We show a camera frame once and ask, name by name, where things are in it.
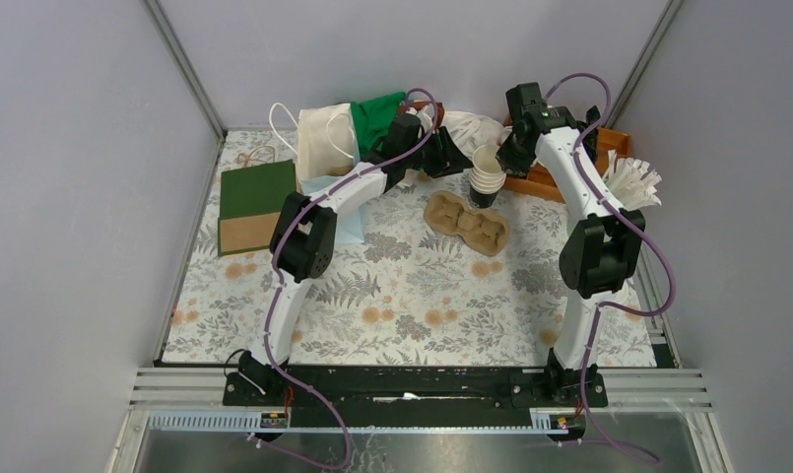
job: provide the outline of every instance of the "black cup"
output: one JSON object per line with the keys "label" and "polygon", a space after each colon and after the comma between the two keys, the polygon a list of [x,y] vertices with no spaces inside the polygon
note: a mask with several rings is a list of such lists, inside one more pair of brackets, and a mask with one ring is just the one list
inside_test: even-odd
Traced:
{"label": "black cup", "polygon": [[475,189],[473,185],[469,184],[469,197],[471,197],[472,203],[475,204],[475,207],[478,209],[487,209],[492,207],[492,204],[495,203],[498,192],[500,192],[500,189],[491,194],[484,194]]}

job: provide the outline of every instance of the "tablecloth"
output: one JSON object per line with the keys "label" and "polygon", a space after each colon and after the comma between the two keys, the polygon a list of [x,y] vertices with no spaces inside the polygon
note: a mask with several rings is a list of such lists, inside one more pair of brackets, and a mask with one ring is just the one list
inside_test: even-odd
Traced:
{"label": "tablecloth", "polygon": [[[293,145],[295,132],[281,132]],[[261,333],[277,281],[268,250],[217,256],[220,172],[288,160],[270,131],[232,131],[220,157],[187,265],[162,360],[219,363]],[[502,190],[493,210],[511,227],[507,247],[484,256],[423,220],[437,190],[467,195],[465,174],[420,179],[367,203],[365,243],[335,247],[307,295],[290,363],[539,366],[562,330],[568,289],[558,257],[563,204]],[[617,301],[639,306],[631,282]],[[655,366],[639,317],[606,309],[603,366]]]}

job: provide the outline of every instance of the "light blue cloth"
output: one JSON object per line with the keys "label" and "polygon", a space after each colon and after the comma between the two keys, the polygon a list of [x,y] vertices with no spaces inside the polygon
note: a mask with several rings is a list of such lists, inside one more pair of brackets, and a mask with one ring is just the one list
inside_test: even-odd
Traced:
{"label": "light blue cloth", "polygon": [[[333,175],[321,175],[315,179],[302,180],[300,182],[300,190],[306,194],[311,195],[318,190],[321,190],[343,177]],[[355,212],[338,218],[338,228],[335,230],[335,243],[364,243],[364,223],[366,222],[366,204],[362,204]]]}

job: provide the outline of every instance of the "table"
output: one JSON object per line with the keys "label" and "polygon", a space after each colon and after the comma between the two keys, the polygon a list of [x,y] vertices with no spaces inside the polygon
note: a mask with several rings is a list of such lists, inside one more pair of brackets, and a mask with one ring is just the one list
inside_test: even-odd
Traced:
{"label": "table", "polygon": [[[296,132],[281,132],[295,145]],[[277,281],[268,250],[217,256],[220,173],[288,160],[271,131],[231,131],[220,157],[162,361],[221,363],[261,333]],[[540,366],[562,329],[568,289],[559,274],[563,204],[502,190],[493,210],[511,227],[487,257],[423,220],[437,190],[468,194],[465,174],[419,179],[366,205],[364,244],[335,247],[293,335],[290,363]],[[616,294],[639,307],[633,282]],[[656,366],[643,321],[608,308],[599,364]]]}

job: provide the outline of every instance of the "gray wall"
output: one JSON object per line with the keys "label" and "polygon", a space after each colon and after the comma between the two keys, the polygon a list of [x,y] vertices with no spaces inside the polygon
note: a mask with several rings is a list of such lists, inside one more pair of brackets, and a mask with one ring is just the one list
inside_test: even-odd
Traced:
{"label": "gray wall", "polygon": [[793,471],[793,1],[687,2],[620,127],[737,471]]}
{"label": "gray wall", "polygon": [[0,471],[102,471],[214,155],[141,2],[0,2]]}
{"label": "gray wall", "polygon": [[[578,71],[617,92],[666,0],[162,3],[223,122],[237,127],[266,124],[275,101],[297,114],[411,87],[502,118],[507,89]],[[595,86],[568,84],[555,100],[584,111]]]}

